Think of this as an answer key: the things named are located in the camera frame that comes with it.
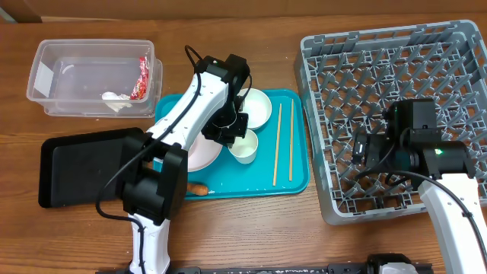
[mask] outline chopstick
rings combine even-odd
[[[291,138],[289,143],[289,182],[292,181],[292,144],[294,136],[294,99],[291,100]]]
[[[282,104],[279,104],[279,119],[277,122],[277,141],[275,142],[274,179],[272,180],[272,186],[275,186],[275,179],[277,179],[277,162],[278,162],[278,158],[279,158],[279,139],[281,137],[281,112],[282,112]]]

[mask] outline pink plate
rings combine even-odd
[[[220,154],[222,145],[207,140],[199,133],[188,153],[188,171],[198,171],[208,167]]]

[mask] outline brown wooden handle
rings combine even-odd
[[[208,195],[208,187],[199,184],[188,183],[188,191],[198,196]]]

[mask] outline white plate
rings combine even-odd
[[[243,96],[247,91],[242,89],[238,95]],[[271,100],[262,91],[251,88],[243,102],[243,113],[249,114],[248,129],[258,129],[263,126],[272,113]]]
[[[188,171],[198,171],[208,167],[220,154],[222,145],[205,139],[199,133],[188,152]]]

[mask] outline white label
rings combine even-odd
[[[37,89],[41,94],[44,94],[44,96],[49,97],[51,84],[53,83],[53,76],[54,72],[41,62],[39,68],[37,68],[36,80],[33,83],[33,88]]]

